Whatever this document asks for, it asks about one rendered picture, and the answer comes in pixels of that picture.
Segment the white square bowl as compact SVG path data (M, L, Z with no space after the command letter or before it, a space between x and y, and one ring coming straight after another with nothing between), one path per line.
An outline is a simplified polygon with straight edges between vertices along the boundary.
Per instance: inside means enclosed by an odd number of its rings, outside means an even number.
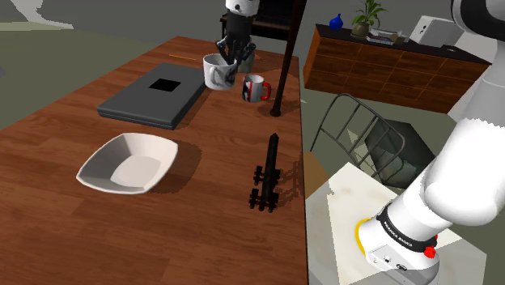
M153 134L123 133L91 155L76 179L110 194L144 194L155 187L173 165L178 144Z

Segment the pale robot stand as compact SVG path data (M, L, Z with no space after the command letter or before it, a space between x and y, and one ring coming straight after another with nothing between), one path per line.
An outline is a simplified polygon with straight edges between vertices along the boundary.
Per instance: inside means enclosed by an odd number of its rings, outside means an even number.
M356 225L395 197L346 164L306 199L308 285L483 285L486 254L450 229L438 235L434 279L388 249L368 262L355 239Z

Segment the brown wooden table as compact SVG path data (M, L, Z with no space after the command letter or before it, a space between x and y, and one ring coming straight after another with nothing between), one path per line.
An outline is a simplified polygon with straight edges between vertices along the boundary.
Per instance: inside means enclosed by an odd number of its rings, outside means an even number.
M299 61L282 114L240 89L205 91L175 130L111 120L99 104L163 62L199 67L214 45L175 37L0 131L0 285L308 285ZM76 179L123 133L180 151L149 193ZM279 137L277 207L249 207L256 166Z

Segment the black rod-shaped toy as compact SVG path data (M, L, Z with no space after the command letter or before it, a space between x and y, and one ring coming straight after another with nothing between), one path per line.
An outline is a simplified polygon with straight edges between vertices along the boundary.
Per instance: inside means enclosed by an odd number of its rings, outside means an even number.
M278 135L273 133L269 137L265 167L260 165L256 166L253 177L255 188L253 188L249 194L248 200L251 209L258 206L259 211L267 209L269 213L272 213L277 207L279 194L274 190L278 184L281 173L279 169L276 169L278 141Z

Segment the grey closed laptop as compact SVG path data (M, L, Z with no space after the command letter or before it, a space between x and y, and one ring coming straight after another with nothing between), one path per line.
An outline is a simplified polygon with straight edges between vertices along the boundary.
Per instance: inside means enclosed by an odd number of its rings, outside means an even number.
M99 105L97 112L174 130L205 89L203 69L161 63Z

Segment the grey green cup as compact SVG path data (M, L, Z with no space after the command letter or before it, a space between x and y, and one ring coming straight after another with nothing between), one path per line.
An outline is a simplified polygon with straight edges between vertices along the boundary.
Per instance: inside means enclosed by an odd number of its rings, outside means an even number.
M253 67L254 58L255 58L255 52L251 52L251 54L246 59L242 60L241 63L239 64L238 72L246 74L250 73Z

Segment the brown wooden sideboard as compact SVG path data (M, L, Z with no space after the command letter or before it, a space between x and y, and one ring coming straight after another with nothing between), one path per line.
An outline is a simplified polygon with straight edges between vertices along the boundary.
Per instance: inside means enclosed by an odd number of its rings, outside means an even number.
M448 113L489 66L456 46L382 45L318 24L303 78L307 89Z

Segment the dark upright pole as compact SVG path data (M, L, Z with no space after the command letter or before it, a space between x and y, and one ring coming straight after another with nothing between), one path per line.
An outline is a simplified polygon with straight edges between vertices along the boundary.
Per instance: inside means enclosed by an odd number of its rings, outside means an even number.
M282 71L279 78L278 90L275 96L274 104L269 114L272 117L279 117L281 115L281 104L283 92L286 86L287 74L291 65L292 54L295 48L295 42L299 33L299 28L302 22L303 13L307 5L307 0L294 0L294 5L291 15L291 25L289 29L288 39L286 43L286 50L284 53Z

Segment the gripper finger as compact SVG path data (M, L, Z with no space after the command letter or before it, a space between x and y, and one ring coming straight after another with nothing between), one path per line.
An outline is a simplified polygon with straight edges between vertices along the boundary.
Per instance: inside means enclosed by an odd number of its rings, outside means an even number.
M215 42L215 46L218 49L223 60L228 64L232 65L236 59L236 40L233 38L224 37L221 40Z
M248 42L243 48L236 51L236 60L238 62L246 61L256 49L256 45L251 41Z

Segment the white printed mug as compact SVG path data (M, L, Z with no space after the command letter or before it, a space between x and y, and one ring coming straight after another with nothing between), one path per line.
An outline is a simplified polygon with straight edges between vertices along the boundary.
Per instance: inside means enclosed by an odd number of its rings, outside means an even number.
M203 58L205 85L215 91L226 91L234 87L237 62L229 65L219 53L208 54Z

